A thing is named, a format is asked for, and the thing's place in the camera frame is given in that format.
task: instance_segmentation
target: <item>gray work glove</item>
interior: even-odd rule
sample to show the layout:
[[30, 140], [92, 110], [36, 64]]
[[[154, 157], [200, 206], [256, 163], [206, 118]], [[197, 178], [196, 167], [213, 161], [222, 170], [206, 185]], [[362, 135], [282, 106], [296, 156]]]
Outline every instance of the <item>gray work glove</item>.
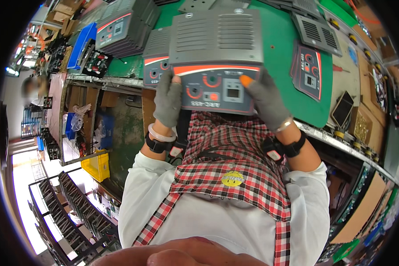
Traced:
[[254, 99], [261, 120], [270, 131], [275, 132], [291, 114], [282, 102], [281, 94], [268, 71], [264, 71], [259, 81], [247, 76], [239, 79]]
[[170, 70], [164, 72], [156, 88], [154, 117], [166, 127], [177, 125], [182, 105], [182, 80]]

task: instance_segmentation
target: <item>white long-sleeve shirt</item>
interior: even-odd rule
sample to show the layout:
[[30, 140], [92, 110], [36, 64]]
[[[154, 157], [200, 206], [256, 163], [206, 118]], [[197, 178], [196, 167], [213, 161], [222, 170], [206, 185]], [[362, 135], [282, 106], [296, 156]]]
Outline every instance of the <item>white long-sleeve shirt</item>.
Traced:
[[[125, 182], [118, 233], [123, 248], [132, 243], [149, 221], [174, 180], [175, 167], [138, 153]], [[326, 166], [312, 172], [284, 175], [291, 201], [290, 265], [312, 266], [328, 239], [329, 192]], [[264, 211], [235, 199], [185, 193], [177, 201], [151, 244], [193, 236], [215, 241], [232, 252], [249, 254], [273, 265], [275, 220]]]

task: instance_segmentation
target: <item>smiley face logo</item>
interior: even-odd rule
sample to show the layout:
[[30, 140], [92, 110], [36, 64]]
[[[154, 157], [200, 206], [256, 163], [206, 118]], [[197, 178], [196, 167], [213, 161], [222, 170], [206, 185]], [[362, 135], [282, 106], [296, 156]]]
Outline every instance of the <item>smiley face logo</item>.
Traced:
[[239, 186], [245, 181], [243, 175], [240, 174], [238, 171], [229, 171], [224, 174], [220, 180], [225, 186], [232, 187]]

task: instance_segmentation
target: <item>red plaid shirt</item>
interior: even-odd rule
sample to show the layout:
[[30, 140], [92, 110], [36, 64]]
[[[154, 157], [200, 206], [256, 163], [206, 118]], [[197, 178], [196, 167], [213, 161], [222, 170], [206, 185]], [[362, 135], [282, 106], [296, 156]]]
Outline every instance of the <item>red plaid shirt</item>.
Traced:
[[290, 259], [290, 200], [282, 171], [262, 151], [271, 133], [257, 118], [231, 122], [208, 112], [192, 112], [189, 146], [168, 196], [144, 226], [133, 246], [148, 245], [183, 193], [243, 200], [276, 221], [274, 266]]

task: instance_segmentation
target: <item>smartphone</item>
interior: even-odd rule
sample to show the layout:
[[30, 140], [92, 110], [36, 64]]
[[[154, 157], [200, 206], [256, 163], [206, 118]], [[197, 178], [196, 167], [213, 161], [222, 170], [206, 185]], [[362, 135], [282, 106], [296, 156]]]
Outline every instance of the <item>smartphone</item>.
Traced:
[[334, 111], [331, 113], [332, 119], [339, 127], [343, 127], [347, 118], [352, 112], [353, 99], [348, 92], [344, 92], [343, 96], [338, 100]]

